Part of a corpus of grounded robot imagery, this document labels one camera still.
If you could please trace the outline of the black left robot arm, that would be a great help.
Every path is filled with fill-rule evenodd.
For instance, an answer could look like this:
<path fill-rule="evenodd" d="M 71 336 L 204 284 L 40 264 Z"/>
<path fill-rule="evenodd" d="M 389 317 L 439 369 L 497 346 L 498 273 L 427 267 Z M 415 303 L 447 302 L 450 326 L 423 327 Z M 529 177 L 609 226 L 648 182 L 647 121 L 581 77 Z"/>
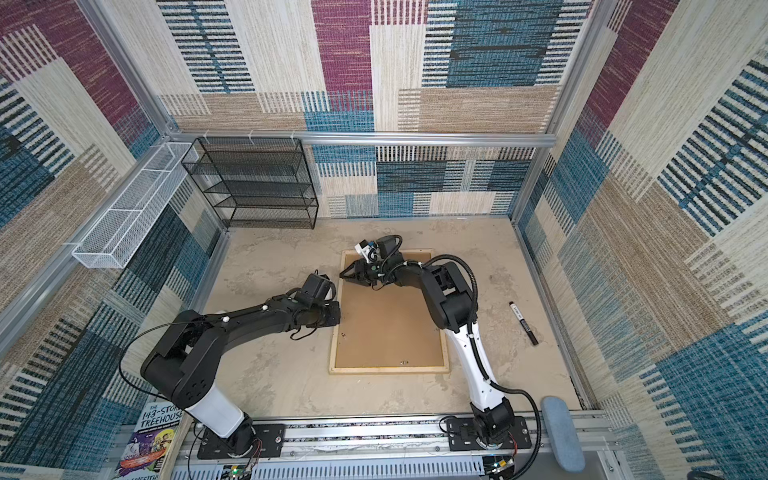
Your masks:
<path fill-rule="evenodd" d="M 220 439 L 227 455 L 243 457 L 256 447 L 251 418 L 217 386 L 221 358 L 258 338 L 340 323 L 336 286 L 310 274 L 304 284 L 260 305 L 219 314 L 186 310 L 176 316 L 144 360 L 140 375 L 177 408 Z"/>

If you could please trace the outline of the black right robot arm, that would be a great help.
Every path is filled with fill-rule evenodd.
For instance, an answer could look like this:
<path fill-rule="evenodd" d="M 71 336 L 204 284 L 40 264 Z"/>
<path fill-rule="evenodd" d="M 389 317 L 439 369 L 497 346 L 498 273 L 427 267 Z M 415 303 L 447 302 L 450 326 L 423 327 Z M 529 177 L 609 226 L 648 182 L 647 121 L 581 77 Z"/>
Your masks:
<path fill-rule="evenodd" d="M 478 286 L 468 264 L 451 254 L 426 262 L 400 252 L 403 238 L 388 235 L 355 246 L 359 258 L 340 272 L 340 278 L 366 287 L 414 287 L 421 291 L 435 326 L 446 332 L 459 355 L 469 386 L 470 406 L 478 444 L 495 449 L 508 439 L 514 410 L 495 386 L 495 377 L 477 327 Z"/>

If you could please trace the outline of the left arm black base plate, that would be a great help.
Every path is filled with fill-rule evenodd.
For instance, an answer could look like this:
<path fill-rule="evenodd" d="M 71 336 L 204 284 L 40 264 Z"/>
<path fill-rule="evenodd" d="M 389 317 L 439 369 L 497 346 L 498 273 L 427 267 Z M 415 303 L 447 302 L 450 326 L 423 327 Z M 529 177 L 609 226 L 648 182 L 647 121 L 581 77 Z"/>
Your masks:
<path fill-rule="evenodd" d="M 252 424 L 236 431 L 234 440 L 222 439 L 205 427 L 200 446 L 195 454 L 198 460 L 224 460 L 276 458 L 281 455 L 285 424 Z"/>

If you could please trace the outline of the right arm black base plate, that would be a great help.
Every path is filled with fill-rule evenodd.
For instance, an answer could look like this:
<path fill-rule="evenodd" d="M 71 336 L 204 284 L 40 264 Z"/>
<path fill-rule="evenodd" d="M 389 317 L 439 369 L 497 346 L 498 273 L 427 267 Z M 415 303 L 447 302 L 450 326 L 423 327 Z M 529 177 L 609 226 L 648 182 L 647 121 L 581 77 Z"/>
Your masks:
<path fill-rule="evenodd" d="M 515 416 L 510 429 L 501 436 L 500 440 L 486 445 L 480 441 L 473 419 L 460 418 L 454 415 L 445 416 L 438 422 L 438 427 L 447 436 L 451 451 L 471 450 L 520 450 L 531 449 L 533 442 L 530 429 L 523 417 Z"/>

